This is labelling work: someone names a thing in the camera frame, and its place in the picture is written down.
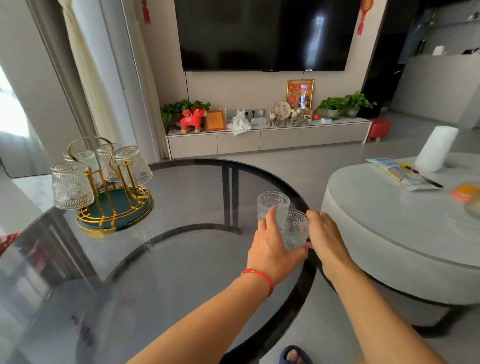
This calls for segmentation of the person's left hand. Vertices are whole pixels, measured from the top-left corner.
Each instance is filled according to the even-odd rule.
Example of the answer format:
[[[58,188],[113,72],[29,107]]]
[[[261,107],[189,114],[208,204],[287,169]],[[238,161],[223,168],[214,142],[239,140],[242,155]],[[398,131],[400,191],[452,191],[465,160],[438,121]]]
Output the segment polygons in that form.
[[[289,250],[285,248],[276,221],[276,207],[270,208],[266,215],[267,237],[254,239],[248,253],[247,269],[259,272],[274,288],[285,280],[299,264],[291,264]]]

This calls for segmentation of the person's right hand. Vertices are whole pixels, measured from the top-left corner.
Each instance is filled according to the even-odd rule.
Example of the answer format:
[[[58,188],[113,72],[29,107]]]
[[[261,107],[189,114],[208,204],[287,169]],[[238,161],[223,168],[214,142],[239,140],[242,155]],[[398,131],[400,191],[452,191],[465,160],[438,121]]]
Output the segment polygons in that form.
[[[336,222],[327,213],[307,210],[309,239],[328,278],[335,276],[341,267],[350,267],[353,260],[348,252]]]

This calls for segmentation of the embossed clear glass cup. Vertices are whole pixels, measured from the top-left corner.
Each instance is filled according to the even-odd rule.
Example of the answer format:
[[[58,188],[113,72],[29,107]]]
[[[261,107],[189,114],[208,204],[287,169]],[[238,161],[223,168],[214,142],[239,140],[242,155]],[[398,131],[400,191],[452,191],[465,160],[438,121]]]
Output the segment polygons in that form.
[[[287,250],[294,251],[306,244],[310,224],[306,214],[296,209],[282,208],[276,212],[275,218]]]
[[[136,145],[124,146],[114,152],[118,172],[129,187],[143,186],[153,178],[153,172]]]
[[[86,208],[94,202],[87,166],[78,162],[58,163],[51,167],[51,175],[56,208],[76,210]]]
[[[92,150],[73,150],[71,153],[63,154],[64,160],[67,162],[81,163],[91,169],[92,172],[99,170],[97,157]]]
[[[118,183],[120,178],[116,172],[111,168],[110,162],[115,152],[122,146],[118,143],[103,143],[96,149],[96,155],[99,162],[100,169],[103,173],[104,179],[107,182]]]
[[[288,209],[291,205],[290,198],[279,191],[264,191],[257,197],[257,220],[265,220],[268,211],[275,206],[276,211]]]

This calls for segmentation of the person's left forearm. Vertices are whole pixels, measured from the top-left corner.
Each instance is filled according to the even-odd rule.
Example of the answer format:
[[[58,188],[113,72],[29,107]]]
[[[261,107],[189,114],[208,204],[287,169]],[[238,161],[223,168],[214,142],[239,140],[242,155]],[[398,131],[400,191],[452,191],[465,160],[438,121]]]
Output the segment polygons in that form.
[[[226,289],[170,327],[127,364],[219,364],[273,289],[259,272],[244,270]]]

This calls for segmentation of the person's right forearm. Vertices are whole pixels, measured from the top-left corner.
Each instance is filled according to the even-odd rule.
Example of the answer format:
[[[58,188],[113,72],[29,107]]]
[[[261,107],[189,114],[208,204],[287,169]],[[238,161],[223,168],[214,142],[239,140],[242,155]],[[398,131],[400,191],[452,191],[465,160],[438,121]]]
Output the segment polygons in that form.
[[[351,259],[321,261],[351,321],[365,364],[447,364]]]

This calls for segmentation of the long beige television cabinet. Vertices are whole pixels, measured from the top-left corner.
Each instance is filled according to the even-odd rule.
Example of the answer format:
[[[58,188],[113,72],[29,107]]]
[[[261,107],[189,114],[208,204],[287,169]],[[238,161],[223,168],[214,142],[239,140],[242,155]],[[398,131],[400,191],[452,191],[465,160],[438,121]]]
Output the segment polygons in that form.
[[[364,118],[341,118],[331,123],[315,120],[300,126],[254,126],[239,135],[234,135],[229,129],[187,134],[172,130],[166,136],[166,143],[169,157],[174,160],[352,142],[365,143],[371,125],[372,121]]]

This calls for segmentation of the white round coffee table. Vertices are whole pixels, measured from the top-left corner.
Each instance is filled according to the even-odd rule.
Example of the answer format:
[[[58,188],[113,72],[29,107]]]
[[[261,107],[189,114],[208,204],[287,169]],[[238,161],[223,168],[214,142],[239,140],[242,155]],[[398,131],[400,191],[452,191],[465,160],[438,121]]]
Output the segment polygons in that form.
[[[337,224],[357,265],[377,281],[428,301],[480,304],[480,220],[452,196],[480,182],[480,155],[451,153],[443,168],[421,175],[436,191],[408,191],[371,163],[329,178],[321,211]]]

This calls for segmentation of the blue slipper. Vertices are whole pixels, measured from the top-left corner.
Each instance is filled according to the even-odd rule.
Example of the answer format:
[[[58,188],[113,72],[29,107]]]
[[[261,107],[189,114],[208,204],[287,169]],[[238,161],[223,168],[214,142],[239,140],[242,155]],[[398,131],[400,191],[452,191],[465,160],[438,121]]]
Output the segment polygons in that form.
[[[278,364],[313,364],[313,362],[300,347],[289,345],[281,351]]]

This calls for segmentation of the crumpled white tissue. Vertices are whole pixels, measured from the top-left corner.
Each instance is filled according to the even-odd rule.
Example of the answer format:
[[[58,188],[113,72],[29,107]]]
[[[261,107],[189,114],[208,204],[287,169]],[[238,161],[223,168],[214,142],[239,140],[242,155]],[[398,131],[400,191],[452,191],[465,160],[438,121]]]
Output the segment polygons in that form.
[[[232,132],[233,136],[243,134],[252,128],[251,123],[249,122],[245,113],[239,110],[232,118],[232,121],[226,125],[226,127]]]

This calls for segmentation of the group of small figurines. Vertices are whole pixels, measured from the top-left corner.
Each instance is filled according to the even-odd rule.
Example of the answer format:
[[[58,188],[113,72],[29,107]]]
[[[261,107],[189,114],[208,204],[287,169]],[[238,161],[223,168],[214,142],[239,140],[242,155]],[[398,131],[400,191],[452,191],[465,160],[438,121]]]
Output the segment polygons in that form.
[[[293,127],[307,125],[312,121],[312,112],[310,110],[291,109],[291,113],[286,118],[277,114],[274,110],[270,111],[268,127]]]

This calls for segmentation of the blue white packet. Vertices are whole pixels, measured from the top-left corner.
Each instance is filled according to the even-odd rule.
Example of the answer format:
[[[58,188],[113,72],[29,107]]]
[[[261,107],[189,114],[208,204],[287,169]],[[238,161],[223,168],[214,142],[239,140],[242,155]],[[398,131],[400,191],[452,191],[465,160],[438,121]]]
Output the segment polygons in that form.
[[[390,158],[369,158],[369,159],[366,159],[366,161],[373,164],[376,167],[384,168],[384,169],[402,167],[402,165],[398,161]]]

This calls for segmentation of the colourful striped packet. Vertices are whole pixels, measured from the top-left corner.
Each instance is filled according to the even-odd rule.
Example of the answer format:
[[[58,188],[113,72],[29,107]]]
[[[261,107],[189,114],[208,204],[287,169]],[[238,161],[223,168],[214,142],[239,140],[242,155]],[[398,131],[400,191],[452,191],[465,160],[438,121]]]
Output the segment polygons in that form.
[[[435,185],[429,182],[425,177],[418,173],[414,173],[404,166],[390,167],[386,169],[386,172],[410,192],[435,191],[443,188],[442,185]]]

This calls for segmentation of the round white decorative plaque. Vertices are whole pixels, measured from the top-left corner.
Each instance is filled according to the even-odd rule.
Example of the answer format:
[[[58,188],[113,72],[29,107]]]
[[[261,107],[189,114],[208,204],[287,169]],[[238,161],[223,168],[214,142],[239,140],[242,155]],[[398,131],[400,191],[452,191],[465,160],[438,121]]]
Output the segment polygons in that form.
[[[277,119],[286,120],[290,117],[292,108],[287,101],[281,100],[274,105],[273,112]]]

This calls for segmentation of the red plush horse toy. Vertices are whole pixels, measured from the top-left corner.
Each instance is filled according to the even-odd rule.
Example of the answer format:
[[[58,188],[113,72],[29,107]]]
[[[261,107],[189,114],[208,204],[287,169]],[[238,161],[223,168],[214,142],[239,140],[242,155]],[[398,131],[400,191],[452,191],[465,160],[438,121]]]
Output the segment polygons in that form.
[[[206,117],[207,110],[203,108],[196,108],[193,111],[185,109],[182,111],[183,118],[180,120],[181,133],[187,134],[191,127],[194,128],[195,133],[201,132],[202,118]]]

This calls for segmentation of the black pen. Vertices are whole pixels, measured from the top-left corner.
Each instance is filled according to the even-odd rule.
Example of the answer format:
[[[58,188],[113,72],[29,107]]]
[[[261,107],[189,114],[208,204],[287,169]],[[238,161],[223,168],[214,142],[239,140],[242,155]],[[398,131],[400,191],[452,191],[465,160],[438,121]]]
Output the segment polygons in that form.
[[[438,188],[438,189],[443,189],[443,187],[444,187],[443,185],[441,185],[441,184],[439,184],[439,183],[437,183],[437,182],[435,182],[435,181],[433,181],[433,180],[431,180],[431,179],[429,179],[429,178],[421,175],[418,170],[414,169],[414,168],[411,167],[410,165],[408,165],[408,164],[402,164],[402,166],[405,167],[406,169],[410,170],[412,173],[415,173],[415,174],[417,174],[418,176],[420,176],[421,178],[423,178],[423,179],[424,179],[427,183],[429,183],[430,185],[433,185],[433,186],[435,186],[435,187]]]

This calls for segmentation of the red round stool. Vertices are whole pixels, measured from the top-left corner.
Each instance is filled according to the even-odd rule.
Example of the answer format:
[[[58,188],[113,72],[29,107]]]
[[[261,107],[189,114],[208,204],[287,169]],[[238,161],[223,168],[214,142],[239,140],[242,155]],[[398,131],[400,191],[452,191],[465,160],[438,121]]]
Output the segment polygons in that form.
[[[388,136],[392,122],[384,118],[370,118],[371,126],[366,142],[379,142],[382,138]]]

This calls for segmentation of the gold framed red picture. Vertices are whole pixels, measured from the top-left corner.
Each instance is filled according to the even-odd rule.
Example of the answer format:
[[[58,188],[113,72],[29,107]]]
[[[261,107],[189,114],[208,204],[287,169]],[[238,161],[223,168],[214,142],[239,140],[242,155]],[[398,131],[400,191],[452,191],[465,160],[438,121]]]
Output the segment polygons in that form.
[[[288,80],[286,85],[286,102],[291,108],[311,111],[315,81]]]

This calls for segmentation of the green potted plant glass pot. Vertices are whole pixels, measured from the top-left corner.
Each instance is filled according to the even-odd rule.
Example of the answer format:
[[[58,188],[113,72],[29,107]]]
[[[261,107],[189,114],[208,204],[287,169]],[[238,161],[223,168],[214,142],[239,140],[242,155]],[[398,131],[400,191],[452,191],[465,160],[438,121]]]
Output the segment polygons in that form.
[[[336,120],[348,105],[349,101],[346,96],[328,97],[321,101],[314,112],[319,116],[326,116],[330,119]]]

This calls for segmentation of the gold cup rack green tray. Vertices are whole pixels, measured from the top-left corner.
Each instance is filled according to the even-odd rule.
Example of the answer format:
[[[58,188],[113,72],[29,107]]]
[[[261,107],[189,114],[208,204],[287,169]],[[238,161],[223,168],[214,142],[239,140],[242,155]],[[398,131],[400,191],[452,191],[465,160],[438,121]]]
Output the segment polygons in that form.
[[[112,145],[112,142],[103,137],[84,137],[71,142],[66,152],[70,154],[73,150],[92,150],[99,165],[96,149],[104,143]],[[119,232],[138,224],[153,210],[153,196],[146,184],[129,187],[119,173],[113,156],[110,166],[119,177],[119,182],[105,181],[100,166],[95,172],[88,167],[94,202],[87,207],[76,209],[77,224],[86,232],[93,234]]]

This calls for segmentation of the green potted plant white pot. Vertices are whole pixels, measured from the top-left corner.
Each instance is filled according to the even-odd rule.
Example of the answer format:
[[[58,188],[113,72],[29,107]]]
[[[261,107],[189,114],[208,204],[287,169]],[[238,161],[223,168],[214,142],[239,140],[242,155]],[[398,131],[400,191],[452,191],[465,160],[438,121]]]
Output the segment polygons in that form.
[[[361,109],[372,109],[377,106],[377,103],[369,101],[365,94],[357,90],[355,93],[343,97],[343,106],[348,118],[356,118]]]

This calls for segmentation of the white paper towel roll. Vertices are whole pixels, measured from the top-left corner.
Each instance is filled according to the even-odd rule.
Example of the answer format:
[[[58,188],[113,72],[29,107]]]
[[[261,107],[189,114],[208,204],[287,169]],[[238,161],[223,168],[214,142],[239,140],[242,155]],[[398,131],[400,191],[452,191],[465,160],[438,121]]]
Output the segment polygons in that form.
[[[415,160],[416,169],[430,173],[439,171],[458,134],[459,129],[455,127],[435,127]]]

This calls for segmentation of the orange blurred packet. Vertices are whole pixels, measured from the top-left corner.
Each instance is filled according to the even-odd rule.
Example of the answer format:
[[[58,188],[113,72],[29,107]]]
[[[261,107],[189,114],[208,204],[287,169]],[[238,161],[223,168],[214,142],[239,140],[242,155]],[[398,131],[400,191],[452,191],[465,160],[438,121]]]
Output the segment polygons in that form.
[[[452,197],[461,201],[462,203],[467,203],[471,198],[480,194],[480,183],[467,183],[457,186],[452,191]]]

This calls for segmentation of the black flat screen television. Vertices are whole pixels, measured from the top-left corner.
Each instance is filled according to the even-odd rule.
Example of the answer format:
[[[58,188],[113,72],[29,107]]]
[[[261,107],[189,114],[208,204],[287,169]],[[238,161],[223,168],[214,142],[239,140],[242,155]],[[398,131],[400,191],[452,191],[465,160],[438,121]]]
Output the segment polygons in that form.
[[[344,71],[362,0],[174,0],[188,72]]]

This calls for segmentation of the grey kitchen counter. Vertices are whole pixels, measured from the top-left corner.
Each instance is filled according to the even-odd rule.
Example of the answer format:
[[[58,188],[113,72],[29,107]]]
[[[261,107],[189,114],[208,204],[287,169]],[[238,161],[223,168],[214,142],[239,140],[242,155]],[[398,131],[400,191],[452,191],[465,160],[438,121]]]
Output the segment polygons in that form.
[[[389,109],[460,129],[480,127],[480,54],[411,57]]]

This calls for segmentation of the cream curtain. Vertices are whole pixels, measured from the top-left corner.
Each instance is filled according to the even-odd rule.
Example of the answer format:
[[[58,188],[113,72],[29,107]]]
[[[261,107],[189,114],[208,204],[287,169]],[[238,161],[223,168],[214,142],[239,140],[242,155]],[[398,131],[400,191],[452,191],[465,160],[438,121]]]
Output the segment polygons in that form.
[[[97,136],[136,145],[148,164],[169,158],[141,33],[144,0],[57,0]]]

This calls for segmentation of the red hanging lantern ornament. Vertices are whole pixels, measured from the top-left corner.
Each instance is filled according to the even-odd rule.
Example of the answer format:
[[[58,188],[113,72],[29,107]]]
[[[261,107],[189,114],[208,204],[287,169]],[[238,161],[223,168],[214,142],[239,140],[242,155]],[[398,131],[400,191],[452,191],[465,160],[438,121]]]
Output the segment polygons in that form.
[[[357,36],[361,36],[363,34],[364,24],[369,11],[373,8],[374,0],[361,0],[360,5],[360,21],[357,28]]]

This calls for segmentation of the sheer white curtain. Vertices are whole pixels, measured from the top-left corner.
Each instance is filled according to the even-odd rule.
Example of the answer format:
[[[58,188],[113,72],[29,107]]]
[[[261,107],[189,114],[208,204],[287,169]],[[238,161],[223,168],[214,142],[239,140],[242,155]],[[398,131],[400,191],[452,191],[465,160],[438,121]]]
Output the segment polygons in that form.
[[[11,178],[50,174],[52,164],[1,64],[0,164]]]

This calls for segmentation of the white wall socket panel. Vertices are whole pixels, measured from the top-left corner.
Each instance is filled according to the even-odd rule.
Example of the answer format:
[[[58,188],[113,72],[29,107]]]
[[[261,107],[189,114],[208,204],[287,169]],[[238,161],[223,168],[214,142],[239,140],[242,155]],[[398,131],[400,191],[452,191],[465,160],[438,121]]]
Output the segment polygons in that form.
[[[239,107],[239,108],[224,108],[225,112],[225,120],[231,121],[233,117],[235,117],[239,112],[246,112],[248,119],[254,118],[267,118],[268,112],[265,108],[247,108],[247,107]]]

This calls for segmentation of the small orange picture frame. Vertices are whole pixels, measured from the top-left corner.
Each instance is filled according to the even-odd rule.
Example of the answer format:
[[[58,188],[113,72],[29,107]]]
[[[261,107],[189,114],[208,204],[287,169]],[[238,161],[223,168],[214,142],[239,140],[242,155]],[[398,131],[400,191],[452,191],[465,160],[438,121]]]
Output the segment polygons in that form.
[[[205,130],[207,132],[216,132],[226,130],[225,111],[209,110],[205,112]]]

